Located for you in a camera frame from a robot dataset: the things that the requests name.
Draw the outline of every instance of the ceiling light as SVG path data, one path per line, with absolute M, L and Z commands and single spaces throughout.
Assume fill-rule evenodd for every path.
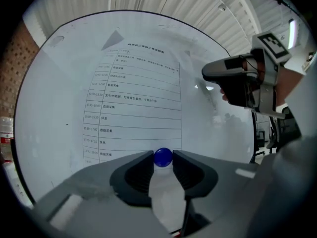
M 288 49 L 291 49 L 296 45 L 297 39 L 297 25 L 294 19 L 290 19 L 289 21 L 289 40 L 288 40 Z

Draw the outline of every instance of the time column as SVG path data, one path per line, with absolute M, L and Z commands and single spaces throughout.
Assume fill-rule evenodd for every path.
M 88 90 L 83 122 L 84 167 L 100 163 L 99 120 L 107 81 L 117 56 L 114 52 L 102 57 Z

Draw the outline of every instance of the paper sheet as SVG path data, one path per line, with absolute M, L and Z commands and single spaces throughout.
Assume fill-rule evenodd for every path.
M 164 52 L 134 43 L 105 50 L 85 106 L 85 167 L 161 147 L 181 149 L 180 68 L 162 59 Z

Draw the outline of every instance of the brown wall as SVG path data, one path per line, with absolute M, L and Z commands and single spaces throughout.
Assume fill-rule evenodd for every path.
M 0 60 L 0 116 L 13 117 L 23 76 L 38 50 L 21 21 Z

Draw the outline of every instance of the hand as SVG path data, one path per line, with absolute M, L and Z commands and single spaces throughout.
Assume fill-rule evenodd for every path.
M 242 67 L 246 70 L 247 69 L 247 62 L 244 61 Z M 258 71 L 259 73 L 259 80 L 264 80 L 264 72 L 265 66 L 263 63 L 258 63 Z M 296 87 L 296 85 L 302 80 L 303 75 L 295 72 L 293 70 L 286 69 L 284 67 L 280 67 L 278 78 L 277 78 L 277 85 L 275 87 L 276 91 L 276 106 L 283 105 L 285 103 L 286 97 L 292 92 L 292 90 Z M 220 93 L 223 94 L 222 99 L 228 101 L 228 98 L 225 95 L 225 92 L 221 89 Z

